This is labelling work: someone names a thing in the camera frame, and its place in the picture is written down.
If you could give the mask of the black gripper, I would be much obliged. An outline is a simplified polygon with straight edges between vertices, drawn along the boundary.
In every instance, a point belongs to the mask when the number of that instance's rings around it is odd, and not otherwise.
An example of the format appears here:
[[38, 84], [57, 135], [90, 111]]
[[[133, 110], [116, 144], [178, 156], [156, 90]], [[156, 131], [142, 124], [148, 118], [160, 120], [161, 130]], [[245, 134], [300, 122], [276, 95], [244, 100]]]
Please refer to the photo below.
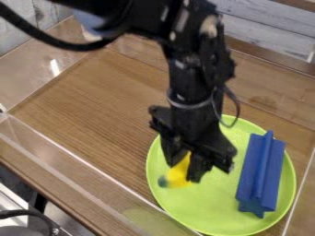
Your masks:
[[168, 65], [168, 105], [149, 107], [149, 127], [161, 136], [166, 166], [174, 167], [189, 155], [185, 180], [198, 183], [212, 168], [230, 172], [237, 153], [220, 129], [224, 97], [233, 95], [226, 81], [234, 77], [234, 63], [178, 66], [170, 60]]

